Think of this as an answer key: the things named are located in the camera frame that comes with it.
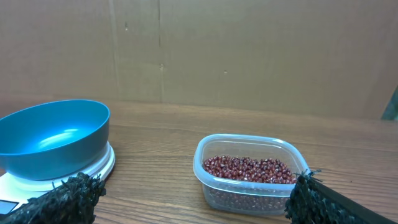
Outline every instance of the adzuki bean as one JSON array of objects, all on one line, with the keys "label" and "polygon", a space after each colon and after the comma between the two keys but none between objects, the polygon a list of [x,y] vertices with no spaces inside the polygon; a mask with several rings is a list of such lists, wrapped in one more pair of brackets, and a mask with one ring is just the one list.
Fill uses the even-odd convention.
[{"label": "adzuki bean", "polygon": [[[292,171],[279,159],[250,159],[249,157],[215,156],[204,161],[209,174],[231,180],[269,184],[295,184]],[[255,196],[225,192],[204,186],[206,199],[220,209],[243,213],[283,213],[288,197]]]}]

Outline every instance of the container rim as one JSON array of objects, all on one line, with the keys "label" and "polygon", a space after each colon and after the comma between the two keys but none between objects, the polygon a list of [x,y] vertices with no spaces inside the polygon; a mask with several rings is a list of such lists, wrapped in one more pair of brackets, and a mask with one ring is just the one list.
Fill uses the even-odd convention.
[{"label": "container rim", "polygon": [[87,134],[86,136],[83,136],[83,137],[80,138],[80,139],[74,140],[74,141],[72,141],[72,142],[65,143],[65,144],[63,144],[63,145],[61,145],[61,146],[53,147],[53,148],[51,148],[51,149],[47,149],[47,150],[39,151],[39,152],[28,152],[28,153],[0,153],[0,156],[26,156],[26,155],[40,154],[40,153],[47,152],[47,151],[57,150],[57,149],[59,149],[59,148],[61,148],[61,147],[65,147],[65,146],[67,146],[67,145],[70,145],[70,144],[73,144],[73,143],[75,143],[75,142],[81,141],[82,139],[88,138],[88,137],[91,136],[93,133],[95,133],[95,132],[97,132],[99,129],[101,129],[101,128],[109,121],[109,118],[111,117],[111,111],[110,111],[110,109],[109,109],[104,103],[102,103],[102,102],[99,102],[99,101],[96,101],[96,100],[87,100],[87,99],[69,99],[69,100],[50,101],[50,102],[46,102],[46,103],[41,103],[41,104],[38,104],[38,105],[30,106],[30,107],[28,107],[28,108],[24,108],[24,109],[22,109],[22,110],[13,112],[13,113],[11,113],[11,114],[9,114],[9,115],[3,117],[3,118],[0,118],[0,122],[1,122],[2,120],[5,120],[5,119],[7,119],[7,118],[10,118],[11,116],[15,116],[16,114],[19,114],[19,113],[21,113],[21,112],[23,112],[23,111],[31,110],[32,108],[37,108],[37,107],[40,107],[40,106],[51,105],[51,104],[56,104],[56,103],[65,103],[65,102],[69,102],[69,101],[83,101],[83,102],[90,102],[90,103],[96,103],[96,104],[98,104],[98,105],[101,105],[101,106],[103,106],[103,107],[106,109],[106,118],[105,118],[104,121],[103,121],[94,131],[92,131],[91,133]]},{"label": "container rim", "polygon": [[270,137],[263,137],[263,136],[251,136],[251,135],[244,135],[244,134],[212,134],[209,135],[205,138],[203,138],[197,147],[197,150],[195,152],[195,156],[193,158],[193,172],[195,173],[196,177],[200,182],[203,184],[214,188],[218,190],[223,190],[227,192],[232,192],[232,193],[240,193],[240,194],[251,194],[250,192],[238,192],[234,190],[230,190],[230,187],[239,187],[239,188],[244,188],[244,189],[256,189],[258,190],[293,190],[295,184],[268,184],[268,183],[257,183],[257,182],[248,182],[248,181],[242,181],[242,180],[229,180],[225,178],[220,178],[220,177],[215,177],[209,173],[207,173],[204,168],[202,167],[202,162],[201,162],[201,155],[203,152],[203,147],[205,144],[207,144],[210,141],[213,140],[225,140],[225,139],[247,139],[247,140],[254,140],[254,141],[262,141],[262,142],[271,142],[274,143],[278,146],[282,146],[286,148],[288,151],[291,153],[295,154],[298,159],[299,163],[303,166],[303,170],[306,174],[310,172],[310,169],[305,162],[305,159],[293,145],[290,143],[276,139],[276,138],[270,138]]}]

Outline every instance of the plastic food container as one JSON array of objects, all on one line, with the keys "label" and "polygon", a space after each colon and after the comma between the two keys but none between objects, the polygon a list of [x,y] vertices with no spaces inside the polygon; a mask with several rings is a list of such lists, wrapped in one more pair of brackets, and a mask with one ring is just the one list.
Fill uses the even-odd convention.
[{"label": "plastic food container", "polygon": [[215,177],[203,168],[214,156],[280,159],[292,173],[309,172],[301,153],[291,144],[275,138],[238,134],[213,134],[199,142],[193,171],[203,184],[207,203],[216,209],[247,215],[281,215],[294,184],[264,184]]}]

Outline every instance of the wood grain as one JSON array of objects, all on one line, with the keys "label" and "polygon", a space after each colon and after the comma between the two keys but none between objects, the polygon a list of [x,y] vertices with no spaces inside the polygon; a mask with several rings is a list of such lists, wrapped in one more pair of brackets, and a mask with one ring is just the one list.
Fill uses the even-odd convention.
[{"label": "wood grain", "polygon": [[[0,117],[54,96],[0,97]],[[284,139],[318,178],[339,193],[398,222],[398,123],[297,116],[228,108],[104,100],[116,166],[96,223],[289,223],[211,209],[192,171],[199,140],[213,133]]]}]

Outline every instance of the kitchen scale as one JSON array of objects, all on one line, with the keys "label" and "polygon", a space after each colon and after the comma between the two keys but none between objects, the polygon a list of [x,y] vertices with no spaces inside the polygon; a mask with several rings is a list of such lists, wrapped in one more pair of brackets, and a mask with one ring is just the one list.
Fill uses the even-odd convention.
[{"label": "kitchen scale", "polygon": [[66,175],[53,180],[27,180],[13,176],[9,173],[0,177],[0,215],[8,214],[32,197],[39,197],[54,187],[62,185],[69,177],[76,177],[77,173],[83,172],[92,177],[101,175],[101,180],[105,180],[112,171],[115,163],[115,155],[109,142],[103,148],[103,153],[98,159],[74,174]]}]

